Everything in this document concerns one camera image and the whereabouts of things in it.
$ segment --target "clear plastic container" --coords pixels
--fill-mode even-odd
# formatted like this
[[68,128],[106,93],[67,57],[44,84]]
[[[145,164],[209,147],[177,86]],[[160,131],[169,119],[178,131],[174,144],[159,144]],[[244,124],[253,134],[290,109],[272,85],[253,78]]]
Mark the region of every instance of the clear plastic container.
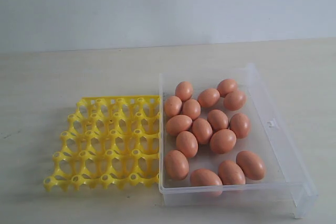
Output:
[[[246,185],[191,187],[190,176],[182,181],[168,178],[164,170],[164,155],[175,149],[175,138],[165,131],[166,116],[163,103],[174,95],[176,85],[190,81],[194,87],[193,98],[207,88],[216,88],[226,78],[233,78],[239,89],[247,94],[247,102],[239,111],[230,112],[223,108],[223,98],[216,104],[230,118],[237,112],[248,115],[251,132],[242,140],[237,140],[234,149],[223,155],[214,155],[208,146],[200,146],[196,157],[189,159],[190,172],[207,168],[215,173],[225,159],[235,161],[238,152],[250,150],[257,153],[265,162],[267,173],[264,179],[247,179]],[[184,72],[171,72],[160,75],[160,173],[159,189],[166,206],[178,205],[227,205],[254,206],[256,201],[290,201],[294,205],[294,217],[302,218],[317,198],[317,191],[304,163],[290,137],[287,127],[275,108],[268,91],[254,64],[239,69],[200,69]],[[207,111],[201,117],[206,118]],[[209,197],[204,192],[223,191],[219,197]]]

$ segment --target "brown egg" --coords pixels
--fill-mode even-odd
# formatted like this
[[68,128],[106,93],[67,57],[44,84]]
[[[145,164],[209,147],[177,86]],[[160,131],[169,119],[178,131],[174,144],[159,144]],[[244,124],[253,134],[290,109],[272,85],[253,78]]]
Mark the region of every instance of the brown egg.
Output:
[[208,122],[214,131],[227,129],[229,126],[229,119],[221,110],[211,110],[208,113]]
[[217,86],[217,90],[219,91],[221,97],[225,97],[227,94],[237,89],[238,84],[234,79],[225,79],[221,81]]
[[194,121],[192,132],[199,144],[207,144],[212,136],[211,125],[203,118],[198,118]]
[[174,180],[183,180],[189,173],[187,158],[179,151],[172,150],[164,157],[167,174]]
[[265,163],[257,154],[250,151],[239,152],[236,162],[249,179],[261,180],[264,178],[266,173]]
[[[192,186],[221,186],[222,181],[213,171],[208,169],[197,169],[190,174],[190,184]],[[222,191],[210,191],[207,195],[217,197]]]
[[231,160],[221,162],[218,167],[218,175],[223,185],[244,185],[246,183],[243,170]]
[[201,114],[201,106],[194,99],[187,100],[183,104],[182,114],[189,116],[192,120],[195,120]]
[[189,100],[193,95],[194,89],[190,82],[182,81],[180,82],[175,89],[175,95],[179,97],[182,102]]
[[174,95],[169,97],[164,102],[164,112],[166,112],[166,115],[169,116],[170,118],[172,116],[178,115],[181,111],[181,108],[182,108],[181,99]]
[[193,133],[182,131],[177,135],[176,148],[184,154],[186,158],[194,157],[198,151],[198,142]]
[[179,132],[189,130],[192,123],[193,120],[189,116],[176,115],[166,123],[166,131],[172,136],[177,136]]
[[200,93],[197,100],[201,107],[210,108],[218,102],[219,97],[219,91],[217,89],[210,88]]
[[230,130],[232,130],[237,138],[245,138],[250,132],[250,119],[243,113],[235,114],[230,120]]
[[239,110],[246,102],[246,95],[240,90],[233,91],[224,98],[224,107],[228,110]]
[[217,131],[210,139],[210,149],[216,154],[228,153],[235,147],[237,138],[233,131]]

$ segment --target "table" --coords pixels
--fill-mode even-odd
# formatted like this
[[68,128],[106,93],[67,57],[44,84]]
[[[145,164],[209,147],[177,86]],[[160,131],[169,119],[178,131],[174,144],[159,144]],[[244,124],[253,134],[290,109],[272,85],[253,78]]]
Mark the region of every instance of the table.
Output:
[[[158,94],[158,74],[254,62],[301,151],[320,197],[305,219],[282,204],[162,206],[157,187],[46,193],[59,134],[83,96]],[[2,223],[332,223],[336,38],[0,55]]]

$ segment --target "yellow plastic egg tray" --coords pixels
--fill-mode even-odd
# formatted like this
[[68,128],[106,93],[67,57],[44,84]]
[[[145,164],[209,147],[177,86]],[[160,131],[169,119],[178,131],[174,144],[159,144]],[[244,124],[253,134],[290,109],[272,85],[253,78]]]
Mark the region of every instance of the yellow plastic egg tray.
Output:
[[158,183],[159,104],[158,95],[82,98],[60,135],[46,190]]

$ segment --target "white wall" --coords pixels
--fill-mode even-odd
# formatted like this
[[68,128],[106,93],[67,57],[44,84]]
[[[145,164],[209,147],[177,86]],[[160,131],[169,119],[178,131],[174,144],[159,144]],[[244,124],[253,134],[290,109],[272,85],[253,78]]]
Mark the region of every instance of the white wall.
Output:
[[336,0],[0,0],[0,52],[336,36]]

